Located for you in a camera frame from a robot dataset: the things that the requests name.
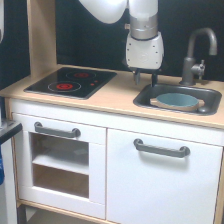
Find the red burner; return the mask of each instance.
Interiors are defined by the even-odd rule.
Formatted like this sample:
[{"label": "red burner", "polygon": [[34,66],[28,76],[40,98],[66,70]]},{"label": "red burner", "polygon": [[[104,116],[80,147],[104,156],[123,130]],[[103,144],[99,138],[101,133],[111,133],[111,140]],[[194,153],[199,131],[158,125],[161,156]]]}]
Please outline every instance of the red burner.
[{"label": "red burner", "polygon": [[69,72],[66,74],[66,77],[69,78],[70,80],[90,80],[94,79],[96,77],[96,74],[94,72],[89,72],[89,71],[80,71],[78,73],[76,72]]},{"label": "red burner", "polygon": [[89,77],[89,74],[88,73],[76,73],[74,75],[76,78],[88,78]]},{"label": "red burner", "polygon": [[61,83],[56,86],[56,88],[60,90],[68,90],[68,89],[72,89],[72,87],[73,87],[72,84],[66,84],[66,83]]},{"label": "red burner", "polygon": [[48,89],[54,92],[73,92],[81,88],[77,82],[53,82],[48,85]]}]

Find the dark wall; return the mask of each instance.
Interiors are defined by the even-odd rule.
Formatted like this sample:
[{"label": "dark wall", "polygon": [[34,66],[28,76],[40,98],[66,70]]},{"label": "dark wall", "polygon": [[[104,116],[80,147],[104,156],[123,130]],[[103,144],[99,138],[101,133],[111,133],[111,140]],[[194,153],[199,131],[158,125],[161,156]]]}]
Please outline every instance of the dark wall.
[{"label": "dark wall", "polygon": [[[5,0],[4,39],[0,44],[0,89],[30,74],[25,0]],[[2,117],[4,99],[0,97]]]},{"label": "dark wall", "polygon": [[[57,54],[62,64],[127,70],[125,57],[128,12],[116,24],[97,21],[77,0],[56,0]],[[165,48],[164,74],[181,76],[188,39],[198,28],[212,28],[218,39],[218,56],[208,56],[208,38],[199,37],[195,57],[206,60],[205,79],[224,81],[224,1],[159,0],[159,30]]]},{"label": "dark wall", "polygon": [[[57,56],[62,64],[126,70],[129,23],[122,19],[106,25],[82,7],[78,0],[56,0]],[[180,76],[190,33],[211,27],[218,39],[218,56],[208,56],[207,37],[198,38],[195,57],[206,60],[205,79],[224,81],[224,1],[159,0],[159,30],[165,47],[164,74]],[[30,74],[26,0],[5,0],[5,36],[0,45],[0,89]]]}]

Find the oven door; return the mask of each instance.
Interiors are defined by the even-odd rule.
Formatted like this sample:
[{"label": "oven door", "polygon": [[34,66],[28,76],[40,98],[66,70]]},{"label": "oven door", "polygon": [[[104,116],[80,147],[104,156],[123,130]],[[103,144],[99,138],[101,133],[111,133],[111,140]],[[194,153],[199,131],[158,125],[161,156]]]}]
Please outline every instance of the oven door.
[{"label": "oven door", "polygon": [[105,218],[106,129],[13,114],[19,198]]}]

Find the wooden countertop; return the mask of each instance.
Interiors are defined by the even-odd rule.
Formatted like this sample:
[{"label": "wooden countertop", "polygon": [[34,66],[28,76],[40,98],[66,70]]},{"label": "wooden countertop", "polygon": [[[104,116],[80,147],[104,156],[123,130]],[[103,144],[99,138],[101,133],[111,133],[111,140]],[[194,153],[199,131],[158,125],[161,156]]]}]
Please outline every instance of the wooden countertop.
[{"label": "wooden countertop", "polygon": [[[98,90],[88,100],[26,93],[23,91],[28,86],[39,81],[52,72],[35,79],[31,78],[30,76],[26,77],[0,91],[0,96],[224,129],[224,97],[221,99],[217,113],[209,116],[198,116],[165,110],[142,108],[133,104],[133,100],[144,88],[144,86],[151,82],[151,75],[142,74],[141,82],[138,86],[136,86],[133,81],[132,73],[118,71],[115,72],[117,72],[118,75],[105,86],[103,86],[100,90]],[[180,80],[181,78],[177,77],[159,76],[158,83],[178,85]],[[202,84],[198,83],[195,87],[217,90],[224,96],[223,82],[203,81]]]}]

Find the oven handle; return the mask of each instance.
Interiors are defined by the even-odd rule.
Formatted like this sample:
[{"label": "oven handle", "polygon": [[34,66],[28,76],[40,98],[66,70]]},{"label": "oven handle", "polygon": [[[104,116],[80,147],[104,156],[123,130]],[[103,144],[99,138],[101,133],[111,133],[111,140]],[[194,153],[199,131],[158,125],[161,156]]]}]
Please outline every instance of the oven handle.
[{"label": "oven handle", "polygon": [[51,128],[45,128],[42,126],[40,122],[36,122],[34,124],[35,131],[41,134],[47,134],[47,135],[54,135],[58,137],[63,138],[77,138],[81,135],[81,132],[79,129],[74,128],[71,132],[70,131],[62,131],[57,129],[51,129]]},{"label": "oven handle", "polygon": [[151,145],[144,145],[141,139],[135,139],[134,145],[138,151],[154,153],[154,154],[159,154],[164,156],[184,158],[190,155],[190,149],[186,146],[182,146],[179,150],[165,149],[165,148],[155,147]]}]

